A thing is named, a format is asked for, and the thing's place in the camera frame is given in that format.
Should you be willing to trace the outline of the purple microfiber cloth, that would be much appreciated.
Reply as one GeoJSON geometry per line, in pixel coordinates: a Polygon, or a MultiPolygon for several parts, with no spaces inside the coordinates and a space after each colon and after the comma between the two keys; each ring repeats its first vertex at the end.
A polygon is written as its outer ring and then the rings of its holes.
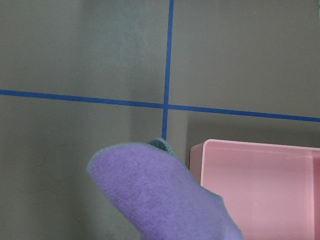
{"type": "Polygon", "coordinates": [[[99,150],[87,171],[144,240],[241,240],[223,199],[203,188],[162,138],[99,150]]]}

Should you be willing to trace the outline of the pink plastic tray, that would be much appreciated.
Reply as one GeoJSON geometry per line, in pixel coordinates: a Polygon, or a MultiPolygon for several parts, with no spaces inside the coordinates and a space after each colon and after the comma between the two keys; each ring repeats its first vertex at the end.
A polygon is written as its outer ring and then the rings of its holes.
{"type": "Polygon", "coordinates": [[[246,240],[319,239],[318,148],[208,139],[190,149],[189,169],[246,240]]]}

